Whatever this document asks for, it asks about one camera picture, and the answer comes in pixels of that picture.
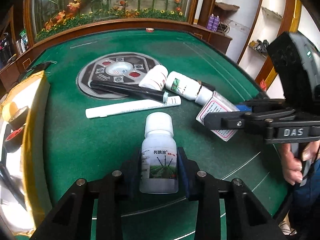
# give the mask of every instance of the green foliage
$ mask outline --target green foliage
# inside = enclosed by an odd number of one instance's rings
[[[81,25],[100,22],[104,20],[111,19],[121,19],[121,18],[157,18],[157,19],[167,19],[167,20],[176,20],[185,22],[186,18],[184,15],[180,15],[175,11],[164,11],[157,9],[142,9],[142,10],[131,10],[131,11],[106,11],[104,9],[100,9],[89,15],[78,15],[67,19],[64,24],[54,25],[50,30],[42,29],[37,34],[37,41],[44,40],[54,34],[63,32],[65,30],[75,28]]]

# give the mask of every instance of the human hand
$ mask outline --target human hand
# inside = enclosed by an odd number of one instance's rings
[[[302,152],[302,161],[312,159],[312,161],[318,160],[320,154],[318,154],[320,141],[310,142]],[[302,162],[298,158],[295,158],[291,152],[290,143],[280,145],[281,165],[284,179],[294,185],[296,182],[302,182]]]

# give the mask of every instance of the white box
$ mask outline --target white box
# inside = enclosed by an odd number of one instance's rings
[[[208,113],[215,112],[238,112],[239,109],[229,100],[220,95],[217,91],[213,92],[212,98],[204,105],[196,120],[204,125],[203,119]],[[227,142],[237,130],[211,130],[214,134]]]

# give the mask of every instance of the red button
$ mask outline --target red button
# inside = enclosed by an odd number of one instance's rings
[[[138,72],[131,72],[130,74],[129,74],[129,76],[132,76],[132,77],[138,77],[138,76],[140,76],[140,74],[138,73]]]

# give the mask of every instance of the person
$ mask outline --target person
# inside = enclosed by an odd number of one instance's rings
[[[320,141],[310,142],[302,152],[302,161],[312,159],[314,174],[308,177],[304,186],[302,181],[302,162],[291,152],[290,144],[281,144],[279,148],[284,179],[293,185],[292,206],[289,211],[289,221],[297,232],[303,230],[305,222],[312,214],[315,204],[320,202]]]

